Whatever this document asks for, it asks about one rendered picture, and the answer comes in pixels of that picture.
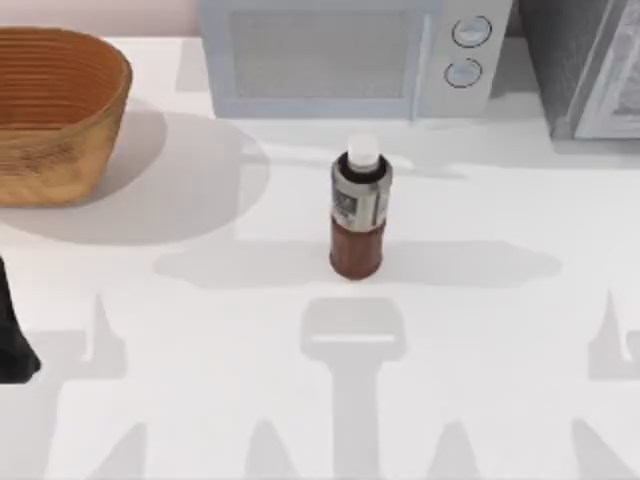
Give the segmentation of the pale microwave oven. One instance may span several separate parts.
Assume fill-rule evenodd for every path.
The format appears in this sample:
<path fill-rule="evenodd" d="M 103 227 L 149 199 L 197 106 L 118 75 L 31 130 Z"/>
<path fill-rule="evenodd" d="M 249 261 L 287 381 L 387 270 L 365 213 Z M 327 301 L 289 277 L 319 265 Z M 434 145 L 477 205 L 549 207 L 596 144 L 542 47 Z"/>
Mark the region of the pale microwave oven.
<path fill-rule="evenodd" d="M 466 118 L 492 90 L 513 0 L 198 0 L 213 109 L 222 118 Z M 485 16 L 461 48 L 455 23 Z M 481 79 L 444 70 L 472 58 Z"/>

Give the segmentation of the microwave knob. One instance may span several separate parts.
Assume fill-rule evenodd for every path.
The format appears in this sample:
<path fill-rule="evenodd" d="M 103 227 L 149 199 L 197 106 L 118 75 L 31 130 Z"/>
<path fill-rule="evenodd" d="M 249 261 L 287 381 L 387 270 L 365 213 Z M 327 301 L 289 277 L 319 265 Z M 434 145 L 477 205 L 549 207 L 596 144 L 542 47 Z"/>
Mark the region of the microwave knob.
<path fill-rule="evenodd" d="M 455 89 L 472 87 L 481 79 L 482 75 L 482 65 L 472 58 L 454 61 L 444 70 L 445 81 Z"/>
<path fill-rule="evenodd" d="M 461 48 L 483 45 L 492 34 L 492 24 L 485 16 L 473 16 L 458 20 L 452 29 L 452 38 Z"/>

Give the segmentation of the brown bottle with white cap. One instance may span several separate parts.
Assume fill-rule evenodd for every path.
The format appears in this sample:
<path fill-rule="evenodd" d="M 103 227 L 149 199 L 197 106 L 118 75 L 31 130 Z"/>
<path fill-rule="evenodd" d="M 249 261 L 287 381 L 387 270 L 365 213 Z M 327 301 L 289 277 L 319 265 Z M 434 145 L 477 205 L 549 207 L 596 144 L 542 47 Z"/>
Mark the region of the brown bottle with white cap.
<path fill-rule="evenodd" d="M 352 136 L 331 166 L 329 260 L 349 280 L 379 269 L 393 183 L 393 167 L 369 134 Z"/>

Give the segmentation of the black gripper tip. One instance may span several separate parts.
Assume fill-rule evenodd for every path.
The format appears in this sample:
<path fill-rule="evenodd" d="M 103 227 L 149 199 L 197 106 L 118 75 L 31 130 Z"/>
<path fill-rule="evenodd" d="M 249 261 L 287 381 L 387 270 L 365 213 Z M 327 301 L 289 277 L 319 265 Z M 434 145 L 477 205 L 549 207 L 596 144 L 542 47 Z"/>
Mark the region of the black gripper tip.
<path fill-rule="evenodd" d="M 4 259 L 0 256 L 0 385 L 26 384 L 40 369 L 40 358 L 18 322 Z"/>

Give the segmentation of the brown woven basket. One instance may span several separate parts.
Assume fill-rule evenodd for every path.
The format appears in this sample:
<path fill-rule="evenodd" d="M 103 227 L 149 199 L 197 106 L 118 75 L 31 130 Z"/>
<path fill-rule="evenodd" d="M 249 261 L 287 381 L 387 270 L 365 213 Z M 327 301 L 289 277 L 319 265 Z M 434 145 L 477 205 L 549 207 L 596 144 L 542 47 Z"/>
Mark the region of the brown woven basket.
<path fill-rule="evenodd" d="M 88 196 L 114 150 L 132 81 L 129 60 L 105 40 L 0 27 L 0 206 Z"/>

